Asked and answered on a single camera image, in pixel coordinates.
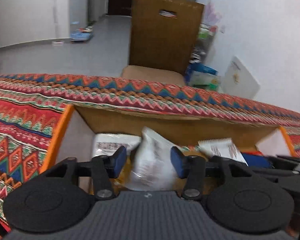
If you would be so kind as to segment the oat crisp snack packet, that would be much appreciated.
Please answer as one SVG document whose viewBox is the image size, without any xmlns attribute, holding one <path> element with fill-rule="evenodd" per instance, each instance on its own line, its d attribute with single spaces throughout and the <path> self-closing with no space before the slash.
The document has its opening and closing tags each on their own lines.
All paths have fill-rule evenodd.
<svg viewBox="0 0 300 240">
<path fill-rule="evenodd" d="M 168 141 L 154 130 L 144 127 L 126 188 L 133 191 L 170 191 L 177 179 L 171 163 L 171 148 Z"/>
</svg>

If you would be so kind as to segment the red blue snack bag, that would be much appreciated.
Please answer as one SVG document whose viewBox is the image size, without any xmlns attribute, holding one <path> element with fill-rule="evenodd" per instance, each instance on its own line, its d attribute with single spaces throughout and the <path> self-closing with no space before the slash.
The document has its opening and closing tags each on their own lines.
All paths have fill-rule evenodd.
<svg viewBox="0 0 300 240">
<path fill-rule="evenodd" d="M 272 168 L 273 165 L 269 159 L 263 156 L 260 152 L 242 152 L 242 156 L 248 166 L 259 168 Z"/>
</svg>

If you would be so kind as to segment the white snack packet left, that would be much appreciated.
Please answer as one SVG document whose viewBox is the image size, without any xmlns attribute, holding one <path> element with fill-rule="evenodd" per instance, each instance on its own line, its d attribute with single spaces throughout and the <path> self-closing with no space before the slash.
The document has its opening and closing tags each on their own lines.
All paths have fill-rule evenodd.
<svg viewBox="0 0 300 240">
<path fill-rule="evenodd" d="M 140 142 L 141 137 L 137 135 L 98 133 L 93 140 L 91 157 L 99 155 L 111 156 L 121 146 L 125 146 L 127 155 L 129 156 L 138 147 Z"/>
</svg>

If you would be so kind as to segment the white snack packet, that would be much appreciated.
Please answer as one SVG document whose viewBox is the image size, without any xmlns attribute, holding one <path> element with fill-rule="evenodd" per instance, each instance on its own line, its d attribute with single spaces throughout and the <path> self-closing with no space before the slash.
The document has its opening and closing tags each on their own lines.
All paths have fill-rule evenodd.
<svg viewBox="0 0 300 240">
<path fill-rule="evenodd" d="M 129 156 L 138 147 L 140 142 L 141 137 L 137 135 L 98 133 L 93 140 L 91 157 L 99 155 L 111 156 L 121 146 L 125 146 L 127 155 Z"/>
<path fill-rule="evenodd" d="M 218 156 L 222 158 L 232 159 L 234 161 L 239 161 L 248 165 L 231 138 L 201 140 L 198 141 L 198 146 L 200 151 L 207 155 L 209 158 Z"/>
</svg>

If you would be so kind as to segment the white snack packet right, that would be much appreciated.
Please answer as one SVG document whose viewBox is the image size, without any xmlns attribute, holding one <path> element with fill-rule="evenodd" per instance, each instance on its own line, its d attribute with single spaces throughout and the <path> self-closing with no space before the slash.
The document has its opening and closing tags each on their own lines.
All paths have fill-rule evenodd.
<svg viewBox="0 0 300 240">
<path fill-rule="evenodd" d="M 201 140 L 198 141 L 198 146 L 200 151 L 207 155 L 209 158 L 218 156 L 222 158 L 232 159 L 234 161 L 239 161 L 248 165 L 231 138 Z"/>
</svg>

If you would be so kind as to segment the orange cardboard snack box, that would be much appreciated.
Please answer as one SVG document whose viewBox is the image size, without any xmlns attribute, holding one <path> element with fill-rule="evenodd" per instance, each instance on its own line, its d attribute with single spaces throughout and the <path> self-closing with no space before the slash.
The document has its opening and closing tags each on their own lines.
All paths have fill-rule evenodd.
<svg viewBox="0 0 300 240">
<path fill-rule="evenodd" d="M 52 137 L 49 162 L 41 175 L 40 202 L 47 211 L 64 210 L 78 205 L 87 210 L 101 199 L 89 196 L 87 188 L 78 185 L 77 164 L 90 161 L 88 154 L 98 133 L 142 135 L 148 127 L 181 146 L 194 145 L 202 139 L 231 138 L 242 150 L 252 149 L 257 142 L 275 130 L 274 126 L 219 121 L 211 118 L 154 115 L 130 111 L 111 111 L 68 106 Z M 291 195 L 277 183 L 255 174 L 242 163 L 215 157 L 215 175 L 204 179 L 208 210 L 234 208 L 250 213 L 293 210 Z"/>
</svg>

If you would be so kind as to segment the blue box on floor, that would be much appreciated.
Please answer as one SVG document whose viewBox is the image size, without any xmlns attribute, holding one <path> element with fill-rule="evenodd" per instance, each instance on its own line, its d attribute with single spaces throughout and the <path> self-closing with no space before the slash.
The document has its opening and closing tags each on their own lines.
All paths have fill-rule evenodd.
<svg viewBox="0 0 300 240">
<path fill-rule="evenodd" d="M 189 64 L 184 77 L 188 86 L 211 91 L 217 91 L 221 81 L 217 70 L 200 62 Z"/>
</svg>

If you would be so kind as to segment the colourful patterned tablecloth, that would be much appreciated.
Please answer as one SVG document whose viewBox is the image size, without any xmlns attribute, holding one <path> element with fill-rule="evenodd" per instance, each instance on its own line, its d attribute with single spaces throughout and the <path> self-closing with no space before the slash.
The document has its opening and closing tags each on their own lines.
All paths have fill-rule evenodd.
<svg viewBox="0 0 300 240">
<path fill-rule="evenodd" d="M 122 77 L 0 75 L 0 224 L 5 197 L 42 172 L 47 149 L 69 104 L 123 108 L 159 114 L 215 117 L 280 125 L 288 152 L 300 157 L 300 113 L 254 100 L 175 85 L 171 81 Z"/>
</svg>

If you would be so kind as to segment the brown stool seat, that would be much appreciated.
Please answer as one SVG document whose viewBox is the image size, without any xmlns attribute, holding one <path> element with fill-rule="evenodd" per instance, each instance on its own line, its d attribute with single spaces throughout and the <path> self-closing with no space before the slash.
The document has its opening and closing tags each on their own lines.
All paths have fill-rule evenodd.
<svg viewBox="0 0 300 240">
<path fill-rule="evenodd" d="M 184 77 L 170 70 L 128 65 L 123 68 L 121 77 L 125 79 L 145 80 L 185 86 Z"/>
</svg>

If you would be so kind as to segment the white mop stick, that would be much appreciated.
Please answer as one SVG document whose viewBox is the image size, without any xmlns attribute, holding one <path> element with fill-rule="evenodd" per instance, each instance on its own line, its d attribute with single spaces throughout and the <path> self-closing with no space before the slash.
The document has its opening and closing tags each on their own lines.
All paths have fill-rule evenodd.
<svg viewBox="0 0 300 240">
<path fill-rule="evenodd" d="M 64 41 L 59 37 L 59 24 L 58 24 L 58 15 L 57 15 L 57 0 L 52 0 L 52 15 L 53 15 L 53 24 L 55 30 L 55 39 L 52 41 L 53 46 L 62 46 Z"/>
</svg>

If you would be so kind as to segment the blue pet feeding tray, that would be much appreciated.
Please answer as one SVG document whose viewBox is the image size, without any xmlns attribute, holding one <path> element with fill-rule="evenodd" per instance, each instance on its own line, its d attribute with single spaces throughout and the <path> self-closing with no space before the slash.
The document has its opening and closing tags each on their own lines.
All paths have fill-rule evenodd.
<svg viewBox="0 0 300 240">
<path fill-rule="evenodd" d="M 92 38 L 93 27 L 87 26 L 85 28 L 79 28 L 70 34 L 70 40 L 73 42 L 85 42 Z"/>
</svg>

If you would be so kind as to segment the cluttered storage rack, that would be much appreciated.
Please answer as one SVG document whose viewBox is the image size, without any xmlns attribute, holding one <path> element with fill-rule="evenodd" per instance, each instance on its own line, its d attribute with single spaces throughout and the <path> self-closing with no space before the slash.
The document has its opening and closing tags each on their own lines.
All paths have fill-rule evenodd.
<svg viewBox="0 0 300 240">
<path fill-rule="evenodd" d="M 200 24 L 198 36 L 190 58 L 190 63 L 204 63 L 217 34 L 217 23 L 221 15 L 215 11 L 211 1 L 204 8 L 203 22 Z"/>
</svg>

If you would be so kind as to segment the white board leaning on wall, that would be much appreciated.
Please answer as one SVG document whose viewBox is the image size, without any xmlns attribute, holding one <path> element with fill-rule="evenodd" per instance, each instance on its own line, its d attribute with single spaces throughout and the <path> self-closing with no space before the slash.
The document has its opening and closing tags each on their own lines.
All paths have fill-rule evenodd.
<svg viewBox="0 0 300 240">
<path fill-rule="evenodd" d="M 234 56 L 222 77 L 221 90 L 232 96 L 253 99 L 260 90 L 260 83 L 241 60 Z"/>
</svg>

